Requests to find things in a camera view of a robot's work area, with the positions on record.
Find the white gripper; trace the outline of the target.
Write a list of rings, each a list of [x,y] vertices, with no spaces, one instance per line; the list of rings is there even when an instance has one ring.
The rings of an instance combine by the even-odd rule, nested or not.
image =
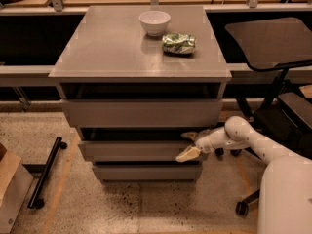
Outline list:
[[[180,163],[195,159],[202,153],[210,153],[215,151],[215,147],[212,141],[213,131],[204,130],[199,133],[197,132],[186,132],[182,133],[181,137],[184,139],[194,140],[195,146],[188,146],[182,151],[176,160]]]

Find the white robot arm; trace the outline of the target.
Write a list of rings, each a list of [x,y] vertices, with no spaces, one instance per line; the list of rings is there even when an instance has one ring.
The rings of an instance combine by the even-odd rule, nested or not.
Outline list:
[[[257,234],[312,234],[312,160],[264,136],[239,116],[228,118],[220,128],[181,136],[193,143],[176,157],[179,162],[219,148],[248,147],[266,165]]]

